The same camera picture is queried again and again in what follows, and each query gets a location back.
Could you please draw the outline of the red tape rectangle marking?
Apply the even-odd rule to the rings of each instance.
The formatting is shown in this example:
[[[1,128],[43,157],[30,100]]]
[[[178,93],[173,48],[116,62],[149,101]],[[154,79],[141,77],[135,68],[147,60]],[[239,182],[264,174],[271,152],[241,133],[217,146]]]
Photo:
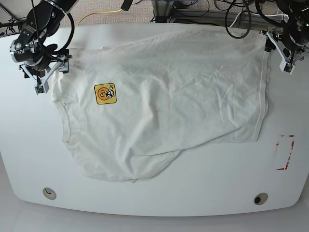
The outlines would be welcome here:
[[[275,147],[276,170],[287,170],[295,143],[295,135],[280,134]]]

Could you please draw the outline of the aluminium frame stand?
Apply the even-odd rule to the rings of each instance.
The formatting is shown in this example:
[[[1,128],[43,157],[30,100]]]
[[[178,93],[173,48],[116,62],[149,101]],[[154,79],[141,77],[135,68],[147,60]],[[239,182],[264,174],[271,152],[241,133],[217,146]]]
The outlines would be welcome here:
[[[174,5],[174,0],[152,0],[152,7],[154,12],[154,22],[167,23],[171,18],[171,9]]]

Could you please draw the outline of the white printed T-shirt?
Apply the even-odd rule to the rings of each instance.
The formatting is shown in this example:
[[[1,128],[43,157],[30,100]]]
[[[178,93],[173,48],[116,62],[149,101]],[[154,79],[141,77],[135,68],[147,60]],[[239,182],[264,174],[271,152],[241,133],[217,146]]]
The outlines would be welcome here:
[[[252,32],[181,31],[113,49],[76,49],[51,100],[82,173],[118,182],[156,176],[182,151],[255,142],[267,114],[268,54]]]

